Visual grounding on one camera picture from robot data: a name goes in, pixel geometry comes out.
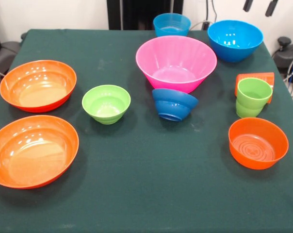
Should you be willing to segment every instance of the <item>green cup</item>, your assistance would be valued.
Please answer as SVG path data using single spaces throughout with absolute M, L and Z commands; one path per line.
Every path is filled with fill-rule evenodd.
M 104 125 L 111 125 L 120 120 L 129 105 L 129 93 L 115 85 L 96 86 L 86 92 L 82 99 L 85 112 Z
M 262 79 L 246 78 L 237 86 L 236 113 L 239 117 L 256 117 L 273 94 L 271 86 Z

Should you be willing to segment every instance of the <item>white wall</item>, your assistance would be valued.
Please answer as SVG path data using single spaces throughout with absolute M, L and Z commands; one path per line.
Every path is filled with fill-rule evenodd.
M 211 0 L 209 0 L 209 20 L 214 21 Z M 278 49 L 277 39 L 287 36 L 293 42 L 293 0 L 280 0 L 271 17 L 266 17 L 266 9 L 271 0 L 254 0 L 249 12 L 243 10 L 245 0 L 214 0 L 218 14 L 217 21 L 238 19 L 251 23 L 263 32 L 264 42 L 270 53 Z M 183 14 L 194 25 L 206 18 L 205 0 L 184 0 Z M 200 30 L 201 24 L 194 30 Z
M 29 29 L 108 29 L 106 0 L 0 0 L 0 41 Z

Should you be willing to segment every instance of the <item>small green bowl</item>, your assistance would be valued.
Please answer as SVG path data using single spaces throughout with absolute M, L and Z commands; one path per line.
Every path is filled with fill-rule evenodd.
M 104 125 L 111 125 L 120 120 L 129 105 L 129 93 L 115 85 L 96 86 L 86 92 L 82 99 L 85 112 Z

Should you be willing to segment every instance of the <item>blue bowl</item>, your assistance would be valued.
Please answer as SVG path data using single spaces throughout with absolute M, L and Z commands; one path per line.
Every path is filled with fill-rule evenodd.
M 191 21 L 188 17 L 176 14 L 165 13 L 156 16 L 153 20 L 155 33 L 157 36 L 163 35 L 183 35 L 189 32 Z
M 182 121 L 198 104 L 195 97 L 176 90 L 154 89 L 152 95 L 158 115 L 172 121 Z
M 239 62 L 250 56 L 262 43 L 263 34 L 255 26 L 236 20 L 223 20 L 208 28 L 215 54 L 227 62 Z

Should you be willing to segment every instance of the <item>dark green cloth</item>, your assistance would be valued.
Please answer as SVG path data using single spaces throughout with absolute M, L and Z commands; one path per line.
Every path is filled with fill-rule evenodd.
M 205 32 L 190 37 L 208 43 Z M 266 47 L 246 60 L 218 61 L 193 92 L 199 105 L 183 122 L 160 119 L 152 87 L 135 63 L 153 31 L 30 30 L 12 67 L 53 59 L 78 76 L 71 98 L 47 114 L 76 128 L 80 148 L 71 168 L 43 188 L 0 186 L 0 232 L 293 232 L 293 101 Z M 238 119 L 239 73 L 275 72 L 272 103 L 259 117 L 277 124 L 290 150 L 267 170 L 239 165 L 228 149 Z M 83 94 L 101 84 L 127 89 L 131 105 L 114 125 L 82 109 Z M 0 129 L 32 114 L 0 97 Z

